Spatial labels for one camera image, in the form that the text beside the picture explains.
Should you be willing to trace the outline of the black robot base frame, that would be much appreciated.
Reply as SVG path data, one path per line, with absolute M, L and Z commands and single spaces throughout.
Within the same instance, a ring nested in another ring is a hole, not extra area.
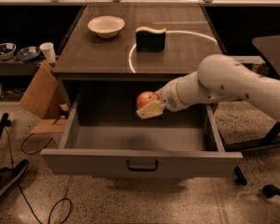
M 278 136 L 278 134 L 280 134 L 280 122 L 276 122 L 274 126 L 268 131 L 268 133 L 260 139 L 227 144 L 223 135 L 221 134 L 220 140 L 226 151 L 235 152 L 253 148 L 274 147 L 280 145 L 280 136 Z M 273 184 L 269 184 L 262 188 L 262 193 L 266 198 L 280 196 L 280 188 Z

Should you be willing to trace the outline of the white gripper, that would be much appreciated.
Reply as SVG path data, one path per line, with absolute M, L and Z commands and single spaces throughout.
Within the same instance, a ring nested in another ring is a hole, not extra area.
M 169 81 L 162 88 L 158 89 L 156 93 L 159 95 L 160 101 L 153 100 L 136 110 L 136 114 L 140 119 L 160 116 L 164 108 L 177 112 L 188 107 L 185 102 L 188 91 L 185 86 L 185 80 L 182 77 Z

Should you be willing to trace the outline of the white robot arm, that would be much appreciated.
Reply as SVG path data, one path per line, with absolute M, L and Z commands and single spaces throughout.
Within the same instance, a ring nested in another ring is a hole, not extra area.
M 165 109 L 176 112 L 233 99 L 244 100 L 280 122 L 280 80 L 261 76 L 222 54 L 204 58 L 197 71 L 173 79 L 157 91 L 140 94 L 137 115 L 150 119 Z

